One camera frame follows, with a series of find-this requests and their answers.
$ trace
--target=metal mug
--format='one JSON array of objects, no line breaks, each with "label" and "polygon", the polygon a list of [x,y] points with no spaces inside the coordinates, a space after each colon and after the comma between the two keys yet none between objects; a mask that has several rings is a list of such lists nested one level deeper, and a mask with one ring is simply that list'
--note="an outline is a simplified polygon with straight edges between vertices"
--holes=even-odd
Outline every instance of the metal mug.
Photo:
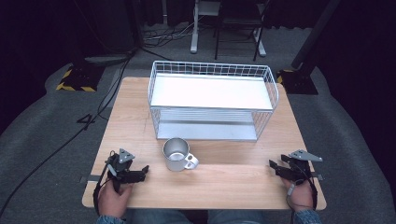
[{"label": "metal mug", "polygon": [[182,138],[170,138],[163,145],[166,167],[171,171],[195,169],[199,161],[190,153],[190,146]]}]

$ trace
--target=metal bracket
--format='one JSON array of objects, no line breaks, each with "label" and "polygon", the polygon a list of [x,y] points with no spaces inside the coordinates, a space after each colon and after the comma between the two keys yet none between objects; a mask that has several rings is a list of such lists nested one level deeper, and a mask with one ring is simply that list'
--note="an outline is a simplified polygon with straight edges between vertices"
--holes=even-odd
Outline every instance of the metal bracket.
[{"label": "metal bracket", "polygon": [[289,156],[300,161],[323,161],[321,157],[317,157],[302,149],[298,149],[295,152],[291,152]]},{"label": "metal bracket", "polygon": [[119,163],[125,163],[125,162],[131,161],[133,159],[134,159],[134,154],[127,152],[123,148],[120,148]]}]

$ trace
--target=chair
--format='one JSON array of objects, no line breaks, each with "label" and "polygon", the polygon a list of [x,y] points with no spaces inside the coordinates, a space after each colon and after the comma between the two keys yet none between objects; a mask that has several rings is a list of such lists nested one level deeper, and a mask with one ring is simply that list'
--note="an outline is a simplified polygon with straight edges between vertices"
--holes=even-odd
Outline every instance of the chair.
[{"label": "chair", "polygon": [[[216,53],[215,60],[218,58],[219,42],[234,42],[234,43],[247,43],[247,40],[253,38],[254,31],[259,32],[258,41],[254,52],[253,61],[256,61],[257,52],[262,39],[262,17],[263,11],[260,9],[256,0],[221,0],[219,6],[218,22],[215,30],[216,36]],[[235,30],[251,30],[246,40],[220,40],[220,31],[223,29]]]}]

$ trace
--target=jeans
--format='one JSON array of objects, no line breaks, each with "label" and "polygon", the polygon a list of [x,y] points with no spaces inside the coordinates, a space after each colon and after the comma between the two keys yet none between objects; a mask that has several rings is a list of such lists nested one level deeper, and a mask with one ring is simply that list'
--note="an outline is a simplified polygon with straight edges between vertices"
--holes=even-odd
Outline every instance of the jeans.
[{"label": "jeans", "polygon": [[[174,209],[128,210],[128,223],[134,224],[192,224],[183,213]],[[208,224],[262,224],[262,211],[255,210],[208,210]]]}]

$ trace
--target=mug handle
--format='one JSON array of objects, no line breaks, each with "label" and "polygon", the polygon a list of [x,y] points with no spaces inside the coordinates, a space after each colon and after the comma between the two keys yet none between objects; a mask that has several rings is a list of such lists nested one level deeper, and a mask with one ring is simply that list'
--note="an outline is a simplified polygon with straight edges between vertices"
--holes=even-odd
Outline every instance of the mug handle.
[{"label": "mug handle", "polygon": [[198,159],[196,159],[191,153],[189,153],[189,155],[187,155],[184,160],[187,161],[187,164],[184,166],[184,168],[188,170],[195,169],[199,164]]}]

